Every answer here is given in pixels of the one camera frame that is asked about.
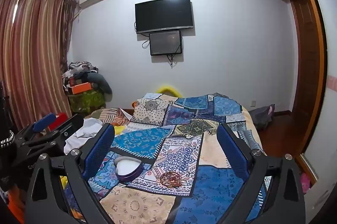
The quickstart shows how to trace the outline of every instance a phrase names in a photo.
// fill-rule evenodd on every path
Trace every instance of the black bag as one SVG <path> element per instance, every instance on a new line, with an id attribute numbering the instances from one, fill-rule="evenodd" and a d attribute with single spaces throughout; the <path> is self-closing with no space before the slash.
<path id="1" fill-rule="evenodd" d="M 275 105 L 269 105 L 249 111 L 257 130 L 264 130 L 267 128 L 268 123 L 272 121 L 274 110 Z"/>

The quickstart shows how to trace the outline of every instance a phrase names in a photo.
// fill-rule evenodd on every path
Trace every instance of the bed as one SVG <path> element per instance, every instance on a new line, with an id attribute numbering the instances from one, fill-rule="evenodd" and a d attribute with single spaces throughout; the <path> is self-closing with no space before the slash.
<path id="1" fill-rule="evenodd" d="M 238 138 L 261 151 L 248 111 L 235 100 L 214 93 L 176 98 L 148 93 L 137 100 L 133 116 L 103 109 L 91 117 L 115 126 L 115 139 L 97 174 L 88 184 L 115 223 L 209 223 L 225 213 L 243 180 L 235 175 L 216 132 L 226 123 Z M 129 183 L 119 183 L 114 160 L 142 161 L 144 170 Z M 167 187 L 160 178 L 177 174 L 180 185 Z M 247 221 L 257 217 L 269 186 L 262 185 Z M 82 219 L 69 185 L 65 193 L 73 215 Z"/>

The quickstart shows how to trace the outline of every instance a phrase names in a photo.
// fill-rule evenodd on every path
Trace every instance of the wooden door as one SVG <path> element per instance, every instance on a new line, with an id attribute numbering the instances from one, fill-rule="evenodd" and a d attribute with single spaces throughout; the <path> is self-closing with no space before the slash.
<path id="1" fill-rule="evenodd" d="M 305 135 L 317 102 L 321 100 L 320 42 L 317 23 L 310 0 L 291 0 L 298 39 L 297 89 L 292 110 L 295 134 Z"/>

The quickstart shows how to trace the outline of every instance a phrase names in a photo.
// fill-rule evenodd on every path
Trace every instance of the television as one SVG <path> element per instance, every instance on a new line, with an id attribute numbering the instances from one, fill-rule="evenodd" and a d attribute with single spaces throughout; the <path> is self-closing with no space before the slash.
<path id="1" fill-rule="evenodd" d="M 136 33 L 193 28 L 190 0 L 155 0 L 135 5 Z"/>
<path id="2" fill-rule="evenodd" d="M 149 40 L 151 56 L 182 53 L 180 30 L 150 33 Z"/>

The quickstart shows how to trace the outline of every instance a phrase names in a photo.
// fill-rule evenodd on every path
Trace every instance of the polka dot fabric patch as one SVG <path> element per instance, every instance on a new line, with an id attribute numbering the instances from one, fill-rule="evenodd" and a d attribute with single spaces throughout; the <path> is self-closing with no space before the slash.
<path id="1" fill-rule="evenodd" d="M 161 99 L 137 100 L 131 122 L 161 126 L 168 105 L 168 101 L 163 101 Z"/>

